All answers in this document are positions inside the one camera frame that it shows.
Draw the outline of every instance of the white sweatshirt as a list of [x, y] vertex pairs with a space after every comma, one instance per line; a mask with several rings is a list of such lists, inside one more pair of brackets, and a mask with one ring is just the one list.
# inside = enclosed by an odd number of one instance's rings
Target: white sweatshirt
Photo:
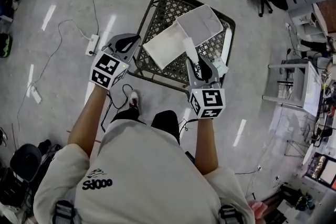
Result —
[[222, 204], [255, 223], [231, 169], [202, 176], [171, 134], [131, 120], [109, 125], [91, 166], [76, 144], [56, 153], [35, 195], [39, 224], [72, 188], [82, 223], [219, 223]]

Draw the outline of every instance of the white side table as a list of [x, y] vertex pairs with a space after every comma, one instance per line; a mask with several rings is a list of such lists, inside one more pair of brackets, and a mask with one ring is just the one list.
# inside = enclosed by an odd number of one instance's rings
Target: white side table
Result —
[[263, 95], [262, 99], [298, 106], [313, 116], [317, 115], [322, 81], [311, 62], [268, 65], [268, 68], [294, 68], [292, 94], [289, 99], [266, 95]]

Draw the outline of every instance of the concrete floor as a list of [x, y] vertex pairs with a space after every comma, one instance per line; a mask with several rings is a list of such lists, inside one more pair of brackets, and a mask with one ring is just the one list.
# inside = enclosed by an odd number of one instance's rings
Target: concrete floor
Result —
[[[136, 33], [149, 1], [95, 0], [100, 37]], [[304, 113], [276, 107], [275, 103], [261, 99], [265, 90], [277, 92], [271, 82], [278, 73], [269, 73], [267, 65], [286, 58], [286, 49], [291, 44], [285, 22], [290, 20], [286, 12], [276, 8], [273, 14], [266, 12], [259, 18], [258, 3], [253, 0], [199, 1], [236, 22], [229, 72], [224, 81], [226, 109], [221, 118], [214, 121], [219, 163], [237, 173], [252, 172], [260, 164], [262, 171], [237, 176], [248, 199], [252, 199], [251, 193], [262, 199], [276, 190], [273, 182], [276, 176], [286, 181], [300, 163], [300, 159], [283, 154], [286, 140], [300, 137]], [[51, 5], [56, 8], [43, 31], [41, 27]], [[111, 18], [115, 21], [110, 28]], [[63, 43], [37, 83], [42, 103], [37, 104], [32, 96], [25, 99], [18, 129], [17, 111], [27, 88], [30, 65], [34, 64], [33, 80], [36, 80], [60, 42], [57, 26], [65, 19], [73, 19], [88, 36], [97, 32], [92, 0], [22, 0], [15, 13], [10, 27], [14, 38], [12, 53], [9, 58], [0, 60], [0, 126], [9, 136], [8, 146], [0, 149], [0, 157], [7, 164], [14, 151], [12, 123], [19, 145], [37, 145], [46, 138], [65, 145], [67, 130], [71, 130], [84, 106], [93, 58], [85, 55], [87, 41], [67, 22], [60, 27]], [[156, 113], [168, 109], [174, 110], [181, 121], [190, 107], [183, 93], [129, 75], [111, 90], [118, 105], [124, 101], [121, 92], [124, 83], [141, 92], [142, 118], [146, 123], [150, 123]], [[106, 122], [115, 113], [112, 108]], [[233, 147], [242, 119], [246, 124], [238, 144]], [[187, 132], [183, 131], [181, 146], [194, 153], [196, 125], [188, 127]], [[99, 129], [97, 139], [102, 136]]]

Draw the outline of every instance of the white marker cube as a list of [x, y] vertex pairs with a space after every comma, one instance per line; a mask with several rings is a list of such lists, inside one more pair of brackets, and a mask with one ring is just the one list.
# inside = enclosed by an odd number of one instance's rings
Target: white marker cube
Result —
[[91, 66], [90, 81], [110, 90], [125, 76], [128, 67], [127, 63], [99, 50]]
[[217, 118], [225, 109], [224, 89], [193, 89], [189, 103], [198, 119]]

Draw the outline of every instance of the black backpack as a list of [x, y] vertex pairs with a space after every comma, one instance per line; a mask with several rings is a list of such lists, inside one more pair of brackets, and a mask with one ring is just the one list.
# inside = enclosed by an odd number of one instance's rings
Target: black backpack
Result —
[[9, 34], [0, 34], [0, 58], [6, 58], [12, 48], [12, 38]]

